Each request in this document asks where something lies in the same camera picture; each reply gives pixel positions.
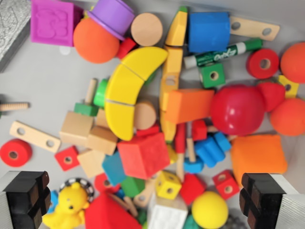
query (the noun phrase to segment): blue block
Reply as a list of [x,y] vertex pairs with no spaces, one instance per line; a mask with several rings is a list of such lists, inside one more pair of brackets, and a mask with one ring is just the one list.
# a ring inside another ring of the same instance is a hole
[[102,167],[112,186],[116,186],[126,179],[122,160],[118,151],[116,151],[112,156],[106,156]]
[[226,138],[226,136],[224,136],[223,133],[218,132],[213,137],[223,152],[226,152],[232,148],[231,143],[228,141],[228,139]]
[[184,170],[189,173],[200,173],[203,170],[204,163],[203,161],[197,156],[196,162],[190,162],[190,159],[187,157],[184,160]]
[[53,190],[51,192],[51,204],[47,214],[53,213],[57,205],[58,205],[58,193],[56,190]]
[[195,151],[200,159],[209,167],[213,168],[218,162],[225,159],[225,154],[212,137],[198,141]]
[[230,40],[227,12],[192,13],[189,17],[189,52],[224,51]]

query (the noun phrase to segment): red ball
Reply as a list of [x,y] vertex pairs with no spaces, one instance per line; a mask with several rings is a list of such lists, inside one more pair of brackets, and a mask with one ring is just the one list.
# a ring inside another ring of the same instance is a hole
[[253,86],[223,87],[212,100],[212,122],[227,135],[253,133],[261,125],[264,113],[264,97]]

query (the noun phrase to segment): wooden disc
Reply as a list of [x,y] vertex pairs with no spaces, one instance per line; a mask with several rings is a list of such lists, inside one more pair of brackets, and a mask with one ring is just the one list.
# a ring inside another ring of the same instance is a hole
[[132,22],[133,39],[141,46],[153,46],[159,42],[163,34],[160,19],[152,13],[142,13]]
[[153,105],[148,101],[141,101],[135,105],[134,127],[146,130],[156,122],[157,114]]

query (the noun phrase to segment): green marker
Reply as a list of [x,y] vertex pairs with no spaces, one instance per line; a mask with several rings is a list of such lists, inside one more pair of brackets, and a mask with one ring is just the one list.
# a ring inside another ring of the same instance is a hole
[[205,52],[202,54],[184,57],[184,65],[186,69],[193,67],[202,67],[208,63],[220,61],[222,59],[243,54],[254,50],[261,49],[263,41],[259,38],[251,39],[246,42],[239,42],[230,45],[223,52]]

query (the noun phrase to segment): yellow ball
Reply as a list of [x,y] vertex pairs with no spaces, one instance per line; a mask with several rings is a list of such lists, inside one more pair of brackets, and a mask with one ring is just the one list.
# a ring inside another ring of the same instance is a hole
[[228,206],[215,192],[204,192],[192,205],[192,215],[196,223],[204,229],[222,227],[229,215]]

